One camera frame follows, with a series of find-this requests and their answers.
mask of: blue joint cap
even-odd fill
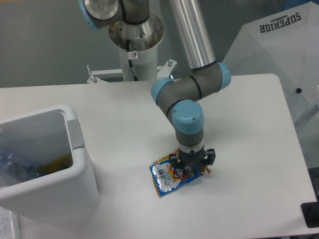
[[[164,85],[166,85],[166,83],[173,81],[170,78],[160,78],[159,80],[157,80],[152,88],[151,88],[151,96],[153,97],[153,100],[155,101],[155,103],[157,104],[157,100],[158,100],[158,95],[160,93],[160,90],[163,88]]]
[[[89,17],[89,14],[87,13],[86,9],[85,9],[85,6],[83,4],[83,0],[79,0],[79,5],[80,5],[80,8],[82,10],[82,13],[85,17],[85,20],[86,22],[89,24],[89,27],[91,30],[98,30],[99,28],[92,22],[91,18]]]
[[[222,63],[222,62],[218,62],[220,69],[221,69],[221,74],[222,74],[222,82],[221,82],[221,87],[219,90],[222,90],[224,88],[226,88],[227,86],[229,86],[230,82],[231,82],[231,74],[230,71],[228,70],[227,66]]]
[[[174,127],[186,134],[195,134],[204,126],[204,114],[199,103],[192,100],[178,102],[173,108]]]

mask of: umbrella text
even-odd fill
[[[301,20],[301,16],[300,16],[299,12],[297,12],[295,15],[287,17],[286,20],[281,20],[281,21],[278,21],[277,23],[259,25],[260,32],[264,33],[264,32],[268,32],[268,31],[273,31],[273,30],[279,29],[281,27],[288,26],[288,25],[290,25],[296,21],[300,21],[300,20]]]

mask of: white table surface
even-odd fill
[[[315,201],[275,75],[234,76],[200,100],[211,174],[158,198],[151,163],[176,149],[151,82],[0,89],[0,118],[67,103],[77,112],[102,195],[70,223],[21,217],[24,239],[247,239],[318,233],[300,204]]]

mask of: blue snack bag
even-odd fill
[[[207,167],[203,169],[196,163],[190,163],[184,170],[174,169],[169,163],[169,154],[155,161],[150,166],[150,170],[159,197],[179,189],[184,184],[204,175],[205,172],[210,173]]]

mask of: white trash bin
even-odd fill
[[[93,163],[85,148],[79,120],[68,105],[58,105],[0,120],[0,149],[12,149],[27,165],[48,165],[72,155],[71,166],[23,181],[8,174],[0,161],[0,207],[34,220],[50,220],[95,208],[100,201]]]

